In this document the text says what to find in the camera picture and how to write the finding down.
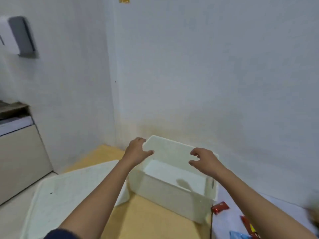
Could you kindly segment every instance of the finger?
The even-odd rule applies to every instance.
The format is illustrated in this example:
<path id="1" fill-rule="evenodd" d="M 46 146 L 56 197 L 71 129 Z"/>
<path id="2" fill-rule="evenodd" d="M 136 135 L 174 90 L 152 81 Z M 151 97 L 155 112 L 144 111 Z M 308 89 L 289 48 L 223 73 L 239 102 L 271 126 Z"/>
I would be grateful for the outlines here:
<path id="1" fill-rule="evenodd" d="M 197 163 L 198 163 L 198 161 L 189 160 L 188 163 L 189 163 L 189 165 L 191 165 L 191 166 L 193 166 L 195 169 L 197 169 Z"/>
<path id="2" fill-rule="evenodd" d="M 195 156 L 195 154 L 199 154 L 199 152 L 200 152 L 200 148 L 194 148 L 194 149 L 190 152 L 190 155 L 194 155 L 194 156 Z"/>
<path id="3" fill-rule="evenodd" d="M 149 157 L 149 156 L 151 156 L 151 155 L 153 155 L 154 154 L 154 150 L 149 150 L 149 151 L 147 151 L 147 152 L 144 152 L 144 154 L 145 154 L 145 158 L 147 158 L 147 157 Z"/>

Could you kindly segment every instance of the beige cabinet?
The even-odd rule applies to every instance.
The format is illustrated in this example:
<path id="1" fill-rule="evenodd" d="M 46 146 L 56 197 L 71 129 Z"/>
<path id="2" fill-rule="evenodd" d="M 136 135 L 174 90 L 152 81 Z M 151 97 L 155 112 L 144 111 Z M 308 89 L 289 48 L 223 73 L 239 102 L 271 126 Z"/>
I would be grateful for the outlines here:
<path id="1" fill-rule="evenodd" d="M 0 136 L 0 204 L 50 171 L 35 125 Z"/>

